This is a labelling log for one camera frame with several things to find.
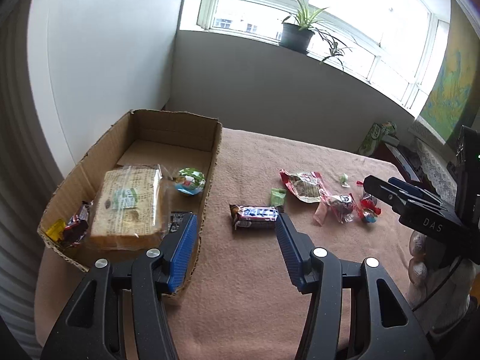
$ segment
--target potted plant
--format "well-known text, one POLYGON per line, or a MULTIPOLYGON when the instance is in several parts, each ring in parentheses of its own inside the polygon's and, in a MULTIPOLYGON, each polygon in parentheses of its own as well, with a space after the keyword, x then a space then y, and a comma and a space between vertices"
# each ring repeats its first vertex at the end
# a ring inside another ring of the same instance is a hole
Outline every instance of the potted plant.
POLYGON ((322 59, 322 62, 328 58, 336 57, 342 64, 339 57, 345 55, 344 50, 348 49, 341 40, 335 38, 328 31, 314 27, 314 24, 321 23, 323 20, 318 18, 326 8, 311 9, 306 0, 297 0, 298 8, 294 16, 296 24, 285 23, 292 15, 288 15, 282 20, 283 31, 279 45, 290 50, 307 54, 307 47, 311 37, 316 33, 320 35, 322 40, 328 43, 330 55, 322 59))

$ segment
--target cardboard box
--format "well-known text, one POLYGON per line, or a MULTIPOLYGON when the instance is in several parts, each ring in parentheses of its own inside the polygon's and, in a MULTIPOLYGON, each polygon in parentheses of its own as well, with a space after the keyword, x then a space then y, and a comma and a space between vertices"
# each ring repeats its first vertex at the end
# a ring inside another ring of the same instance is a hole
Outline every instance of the cardboard box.
POLYGON ((216 119, 188 112, 137 110, 126 113, 88 150, 57 188, 38 226, 39 235, 47 247, 84 272, 99 258, 111 262, 134 258, 142 251, 102 251, 82 245, 62 250, 45 233, 60 218, 68 222, 83 200, 93 200, 105 172, 116 166, 162 164, 172 174, 182 168, 195 167, 206 175, 203 193, 188 196, 174 191, 170 201, 171 210, 192 211, 198 215, 198 238, 187 269, 185 287, 200 251, 205 206, 221 135, 222 125, 216 119))

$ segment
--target dark flower pot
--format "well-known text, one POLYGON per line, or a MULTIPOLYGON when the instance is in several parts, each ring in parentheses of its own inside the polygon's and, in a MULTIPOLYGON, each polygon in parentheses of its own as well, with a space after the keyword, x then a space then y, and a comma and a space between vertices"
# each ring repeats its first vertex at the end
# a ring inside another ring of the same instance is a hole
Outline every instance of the dark flower pot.
POLYGON ((314 32, 306 28, 299 31, 299 28, 300 26, 296 24, 283 23, 282 40, 278 45, 307 54, 307 47, 314 32))

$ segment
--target packaged bread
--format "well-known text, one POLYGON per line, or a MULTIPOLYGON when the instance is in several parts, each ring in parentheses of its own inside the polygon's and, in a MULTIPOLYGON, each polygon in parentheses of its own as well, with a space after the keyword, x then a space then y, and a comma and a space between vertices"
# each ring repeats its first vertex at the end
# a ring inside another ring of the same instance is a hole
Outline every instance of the packaged bread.
POLYGON ((166 228, 160 166, 124 166, 105 173, 94 206, 89 243, 99 249, 157 247, 166 228))

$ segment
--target black cable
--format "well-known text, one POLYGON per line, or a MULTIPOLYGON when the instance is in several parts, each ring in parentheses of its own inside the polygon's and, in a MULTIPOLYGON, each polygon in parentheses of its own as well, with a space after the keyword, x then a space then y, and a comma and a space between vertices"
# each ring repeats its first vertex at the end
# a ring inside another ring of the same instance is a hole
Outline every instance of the black cable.
POLYGON ((457 268, 460 266, 460 263, 463 261, 463 257, 460 257, 458 259, 458 262, 455 264, 455 266, 452 268, 452 270, 448 273, 448 275, 445 277, 445 279, 442 280, 442 282, 436 287, 424 300, 422 300, 418 305, 416 305, 412 311, 415 312, 417 311, 420 307, 422 307, 426 302, 428 302, 433 295, 435 295, 440 288, 443 287, 443 285, 448 281, 449 278, 452 277, 454 272, 457 270, 457 268))

